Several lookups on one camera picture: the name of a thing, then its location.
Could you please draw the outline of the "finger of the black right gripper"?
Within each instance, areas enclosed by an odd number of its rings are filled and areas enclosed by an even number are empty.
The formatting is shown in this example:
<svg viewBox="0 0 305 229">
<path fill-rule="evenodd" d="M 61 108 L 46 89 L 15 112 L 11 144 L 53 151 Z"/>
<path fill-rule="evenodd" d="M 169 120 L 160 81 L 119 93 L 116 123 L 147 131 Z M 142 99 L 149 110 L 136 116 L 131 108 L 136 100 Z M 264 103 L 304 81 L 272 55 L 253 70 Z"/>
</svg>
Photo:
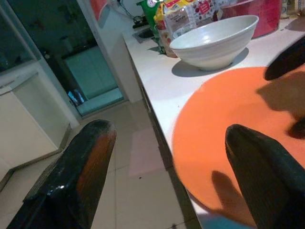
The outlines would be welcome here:
<svg viewBox="0 0 305 229">
<path fill-rule="evenodd" d="M 275 80 L 305 63 L 305 37 L 291 44 L 268 65 L 264 79 Z"/>
<path fill-rule="evenodd" d="M 293 138 L 305 138 L 305 119 L 302 118 L 288 128 L 287 134 Z"/>
</svg>

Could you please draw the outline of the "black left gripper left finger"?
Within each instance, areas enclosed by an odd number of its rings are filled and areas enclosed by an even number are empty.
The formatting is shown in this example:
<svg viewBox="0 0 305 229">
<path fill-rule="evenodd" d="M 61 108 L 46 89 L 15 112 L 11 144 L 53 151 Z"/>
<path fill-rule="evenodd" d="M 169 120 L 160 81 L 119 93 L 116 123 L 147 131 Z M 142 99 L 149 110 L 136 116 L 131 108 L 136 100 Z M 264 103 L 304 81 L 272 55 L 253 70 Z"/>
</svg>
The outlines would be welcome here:
<svg viewBox="0 0 305 229">
<path fill-rule="evenodd" d="M 116 141 L 114 123 L 93 120 L 39 176 L 9 229 L 89 229 Z"/>
</svg>

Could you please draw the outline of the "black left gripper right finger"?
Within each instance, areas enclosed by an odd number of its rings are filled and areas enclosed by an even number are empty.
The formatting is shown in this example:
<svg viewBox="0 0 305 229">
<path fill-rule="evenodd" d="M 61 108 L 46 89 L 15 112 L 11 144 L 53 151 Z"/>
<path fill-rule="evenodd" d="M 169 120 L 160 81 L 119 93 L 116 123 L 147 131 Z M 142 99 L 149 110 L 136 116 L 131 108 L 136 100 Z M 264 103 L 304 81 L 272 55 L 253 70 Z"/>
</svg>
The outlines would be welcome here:
<svg viewBox="0 0 305 229">
<path fill-rule="evenodd" d="M 278 141 L 234 124 L 225 132 L 225 150 L 259 229 L 305 227 L 305 169 Z"/>
</svg>

